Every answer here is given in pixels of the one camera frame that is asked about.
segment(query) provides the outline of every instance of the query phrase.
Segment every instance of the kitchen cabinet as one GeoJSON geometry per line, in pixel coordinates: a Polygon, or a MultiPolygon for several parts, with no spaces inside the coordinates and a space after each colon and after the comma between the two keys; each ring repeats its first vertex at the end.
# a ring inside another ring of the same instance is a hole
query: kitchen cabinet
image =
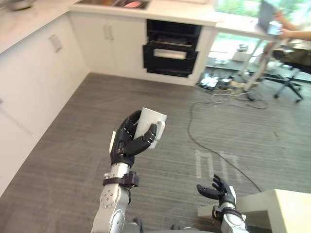
{"type": "Polygon", "coordinates": [[[145,19],[78,12],[70,19],[91,71],[126,77],[144,71],[145,19]]]}
{"type": "Polygon", "coordinates": [[[0,105],[0,196],[24,162],[30,134],[0,105]]]}
{"type": "Polygon", "coordinates": [[[0,54],[0,195],[87,74],[68,15],[0,54]]]}
{"type": "Polygon", "coordinates": [[[88,66],[113,71],[116,68],[111,46],[111,26],[105,16],[71,13],[70,19],[88,66]]]}
{"type": "Polygon", "coordinates": [[[146,43],[146,20],[134,17],[108,16],[113,35],[112,47],[119,74],[133,77],[145,73],[143,49],[146,43]]]}

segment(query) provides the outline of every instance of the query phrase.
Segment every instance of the oven door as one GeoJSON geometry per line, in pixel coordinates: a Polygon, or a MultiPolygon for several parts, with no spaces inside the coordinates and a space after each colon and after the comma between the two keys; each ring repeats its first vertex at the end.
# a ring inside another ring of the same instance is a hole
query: oven door
{"type": "Polygon", "coordinates": [[[144,68],[149,73],[188,77],[198,52],[191,45],[150,41],[143,46],[144,68]]]}

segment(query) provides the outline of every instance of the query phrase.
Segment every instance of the person's arm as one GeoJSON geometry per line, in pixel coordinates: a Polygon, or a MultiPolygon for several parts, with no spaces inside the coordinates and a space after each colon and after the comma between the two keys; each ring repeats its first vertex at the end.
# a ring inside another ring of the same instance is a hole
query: person's arm
{"type": "Polygon", "coordinates": [[[292,38],[311,41],[311,31],[290,31],[284,28],[281,31],[282,34],[278,36],[280,39],[292,38]]]}
{"type": "Polygon", "coordinates": [[[284,28],[288,29],[288,30],[291,30],[291,31],[297,31],[299,30],[299,28],[292,24],[290,21],[288,21],[284,15],[283,15],[283,12],[282,11],[275,11],[274,13],[274,18],[279,21],[284,28]]]}

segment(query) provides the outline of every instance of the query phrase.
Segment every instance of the sink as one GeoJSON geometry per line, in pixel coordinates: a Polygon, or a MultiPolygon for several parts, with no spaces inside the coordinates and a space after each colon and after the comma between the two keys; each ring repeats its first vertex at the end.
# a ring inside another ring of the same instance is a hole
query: sink
{"type": "MultiPolygon", "coordinates": [[[[126,4],[129,4],[133,1],[134,0],[81,0],[76,4],[124,7],[126,4]]],[[[140,1],[142,2],[140,6],[138,6],[137,8],[129,8],[129,9],[140,9],[140,10],[147,9],[150,1],[149,0],[140,0],[140,1]]]]}

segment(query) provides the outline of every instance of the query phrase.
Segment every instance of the laptop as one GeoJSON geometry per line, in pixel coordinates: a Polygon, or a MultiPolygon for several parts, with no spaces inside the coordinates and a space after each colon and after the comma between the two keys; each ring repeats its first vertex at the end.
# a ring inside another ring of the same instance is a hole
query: laptop
{"type": "Polygon", "coordinates": [[[265,0],[261,0],[258,24],[268,35],[280,35],[281,25],[274,21],[275,8],[265,0]]]}

